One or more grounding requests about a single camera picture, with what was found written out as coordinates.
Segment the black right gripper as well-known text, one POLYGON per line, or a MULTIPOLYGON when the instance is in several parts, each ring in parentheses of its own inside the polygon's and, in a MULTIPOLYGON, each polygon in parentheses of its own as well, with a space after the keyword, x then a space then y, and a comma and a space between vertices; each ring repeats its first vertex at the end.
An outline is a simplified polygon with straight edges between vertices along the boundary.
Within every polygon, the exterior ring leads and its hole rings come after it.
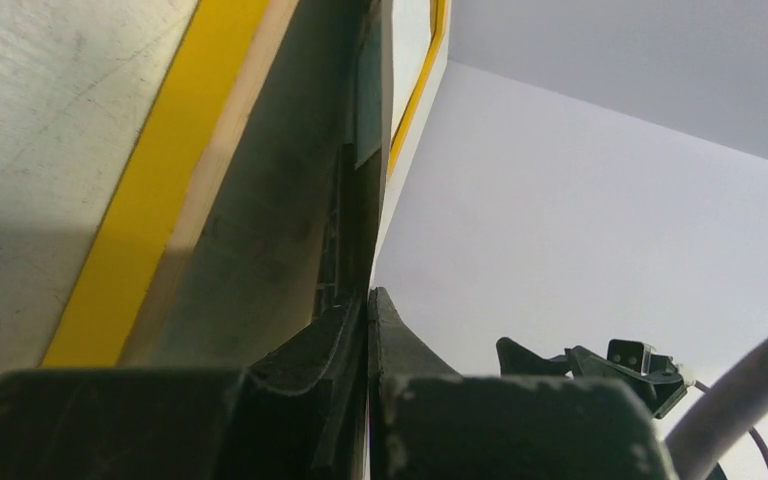
POLYGON ((497 340, 495 348, 503 376, 562 377, 571 372, 574 378, 620 380, 655 419, 663 419, 686 396, 690 385, 671 356, 635 340, 610 340, 605 356, 575 346, 566 350, 566 356, 546 359, 508 337, 497 340))

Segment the yellow wooden picture frame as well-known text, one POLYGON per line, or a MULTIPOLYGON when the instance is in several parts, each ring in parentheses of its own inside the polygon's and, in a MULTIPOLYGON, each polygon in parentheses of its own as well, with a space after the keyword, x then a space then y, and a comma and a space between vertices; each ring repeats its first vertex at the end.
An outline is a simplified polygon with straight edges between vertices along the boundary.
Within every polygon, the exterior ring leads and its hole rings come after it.
MULTIPOLYGON (((273 1, 200 1, 130 154, 100 228, 43 355, 53 368, 147 365, 133 360, 151 331, 143 302, 169 247, 192 175, 220 120, 238 71, 273 1)), ((445 1, 382 6, 384 169, 402 162, 419 122, 433 66, 445 58, 445 1)))

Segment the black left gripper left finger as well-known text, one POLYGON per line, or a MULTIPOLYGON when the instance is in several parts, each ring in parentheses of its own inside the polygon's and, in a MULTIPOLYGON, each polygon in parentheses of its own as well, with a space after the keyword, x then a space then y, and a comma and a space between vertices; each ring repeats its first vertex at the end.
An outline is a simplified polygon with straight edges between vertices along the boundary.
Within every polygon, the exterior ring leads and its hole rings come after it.
POLYGON ((247 368, 0 376, 0 479, 359 479, 364 303, 347 298, 247 368))

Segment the clear acrylic sheet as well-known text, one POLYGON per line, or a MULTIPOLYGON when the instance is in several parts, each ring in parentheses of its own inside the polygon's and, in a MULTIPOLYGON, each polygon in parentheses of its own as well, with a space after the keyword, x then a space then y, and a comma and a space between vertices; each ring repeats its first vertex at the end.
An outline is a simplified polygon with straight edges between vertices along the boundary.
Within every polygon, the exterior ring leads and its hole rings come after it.
POLYGON ((249 365, 311 320, 365 1, 273 1, 141 311, 147 365, 249 365))

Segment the sky and building photo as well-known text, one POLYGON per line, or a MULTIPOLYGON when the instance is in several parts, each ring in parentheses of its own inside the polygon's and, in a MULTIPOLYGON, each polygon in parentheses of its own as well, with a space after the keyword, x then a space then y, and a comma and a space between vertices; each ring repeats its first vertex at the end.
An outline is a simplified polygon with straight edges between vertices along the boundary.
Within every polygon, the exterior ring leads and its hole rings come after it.
POLYGON ((348 81, 343 143, 329 178, 328 215, 312 319, 369 286, 383 201, 382 6, 366 1, 348 81))

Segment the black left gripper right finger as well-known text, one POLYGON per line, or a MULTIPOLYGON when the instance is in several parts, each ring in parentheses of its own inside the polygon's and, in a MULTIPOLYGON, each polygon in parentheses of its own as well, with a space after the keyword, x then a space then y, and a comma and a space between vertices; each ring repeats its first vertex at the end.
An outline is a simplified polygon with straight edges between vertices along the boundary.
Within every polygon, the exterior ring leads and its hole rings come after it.
POLYGON ((370 473, 375 479, 672 479, 651 415, 607 378, 469 377, 368 303, 370 473))

